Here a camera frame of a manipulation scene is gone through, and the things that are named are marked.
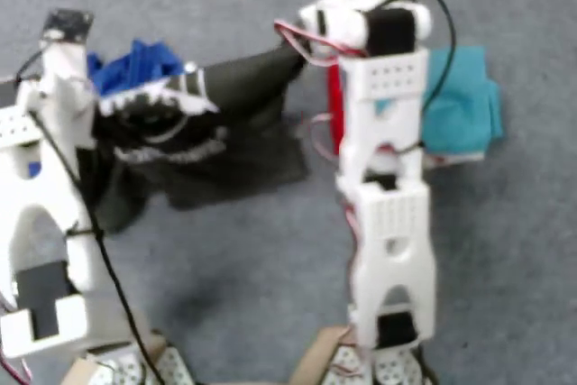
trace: humanoid robot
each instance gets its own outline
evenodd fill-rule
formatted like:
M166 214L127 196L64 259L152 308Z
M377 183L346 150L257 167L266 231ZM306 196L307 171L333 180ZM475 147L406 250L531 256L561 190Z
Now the humanoid robot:
M431 15L415 0L317 0L300 20L304 29L282 22L277 29L313 63L341 70L345 131L336 185L356 241L349 309L355 345L337 351L325 383L425 383L433 379L419 349L435 332L436 272L419 143L428 56L421 41ZM0 332L9 358L133 344L135 329L143 341L151 338L140 311L126 321L77 183L78 149L96 146L85 48L91 22L91 14L53 15L41 39L43 75L23 81L16 105L0 110L0 185L11 198L0 201L0 293L14 308L0 319ZM327 46L338 55L320 60ZM42 161L34 178L27 171L32 152ZM68 262L15 272L41 209L65 234ZM344 366L352 356L354 366Z

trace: blue cloth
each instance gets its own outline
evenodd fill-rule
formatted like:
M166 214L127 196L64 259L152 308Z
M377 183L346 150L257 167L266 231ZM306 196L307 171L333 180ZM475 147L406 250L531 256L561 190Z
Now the blue cloth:
M426 101L444 69L449 50L432 50ZM423 142L433 154L485 152L503 136L499 86L487 77L485 50L459 47L443 90L423 121Z
M38 161L31 162L30 164L28 164L28 174L30 175L31 178L38 176L40 170L41 170L41 164Z
M139 40L133 41L127 55L106 65L97 54L89 53L87 66L88 75L102 97L184 72L182 61L164 43L147 45Z

